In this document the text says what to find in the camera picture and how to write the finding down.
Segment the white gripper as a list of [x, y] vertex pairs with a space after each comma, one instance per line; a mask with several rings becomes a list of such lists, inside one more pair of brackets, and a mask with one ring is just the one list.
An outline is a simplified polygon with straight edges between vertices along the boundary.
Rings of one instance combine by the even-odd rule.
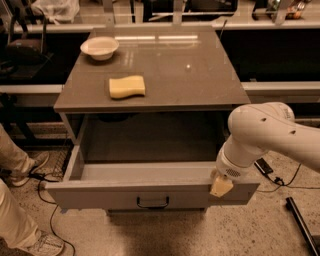
[[226, 195], [233, 188], [232, 181], [243, 180], [247, 176], [250, 165], [250, 159], [244, 154], [222, 148], [216, 159], [219, 174], [213, 179], [210, 194], [216, 197]]

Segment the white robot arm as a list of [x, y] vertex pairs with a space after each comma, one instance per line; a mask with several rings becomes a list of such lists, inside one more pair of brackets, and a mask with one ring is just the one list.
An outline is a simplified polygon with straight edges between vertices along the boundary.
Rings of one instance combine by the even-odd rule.
[[228, 117], [230, 136], [216, 159], [210, 194], [222, 197], [244, 179], [253, 163], [270, 151], [320, 172], [320, 129], [295, 122], [281, 102], [246, 104]]

